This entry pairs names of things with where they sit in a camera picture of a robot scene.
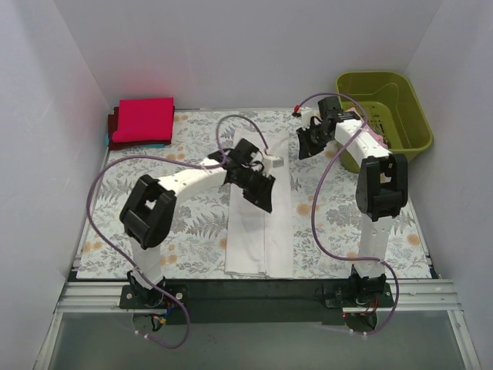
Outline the white t shirt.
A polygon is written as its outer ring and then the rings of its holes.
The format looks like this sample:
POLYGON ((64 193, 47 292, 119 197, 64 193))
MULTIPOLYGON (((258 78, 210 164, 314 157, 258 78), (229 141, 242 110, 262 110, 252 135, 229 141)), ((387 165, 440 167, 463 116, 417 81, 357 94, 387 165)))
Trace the white t shirt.
POLYGON ((267 134, 268 153, 283 166, 273 170, 273 211, 269 214, 230 188, 224 271, 229 275, 293 278, 293 220, 290 189, 289 134, 267 134))

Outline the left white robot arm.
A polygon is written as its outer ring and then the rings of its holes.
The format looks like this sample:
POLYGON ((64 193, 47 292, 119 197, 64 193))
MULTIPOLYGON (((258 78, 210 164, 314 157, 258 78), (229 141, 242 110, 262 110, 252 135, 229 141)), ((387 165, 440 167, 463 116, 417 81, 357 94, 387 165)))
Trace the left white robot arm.
POLYGON ((146 307, 161 304, 166 279, 161 271, 160 244, 167 238, 176 208, 196 195, 224 184, 243 191, 243 198, 270 213, 275 168, 284 159, 262 153, 246 139, 224 153, 216 151, 197 167, 170 176, 141 176, 119 216, 129 236, 136 264, 127 274, 132 293, 146 307))

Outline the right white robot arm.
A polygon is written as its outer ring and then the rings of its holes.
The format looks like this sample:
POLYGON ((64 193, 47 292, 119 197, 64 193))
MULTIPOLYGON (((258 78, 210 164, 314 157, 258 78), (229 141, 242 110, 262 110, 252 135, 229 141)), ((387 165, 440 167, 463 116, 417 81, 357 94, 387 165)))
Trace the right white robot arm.
POLYGON ((328 94, 318 109, 317 113, 301 105, 293 109, 293 116, 301 120, 299 158, 315 156, 335 140, 359 167, 355 200, 362 214, 360 246, 358 255, 349 258, 348 282, 335 296, 357 305, 376 304, 385 292, 391 228, 408 200, 407 158, 393 154, 367 129, 362 108, 342 109, 339 99, 328 94))

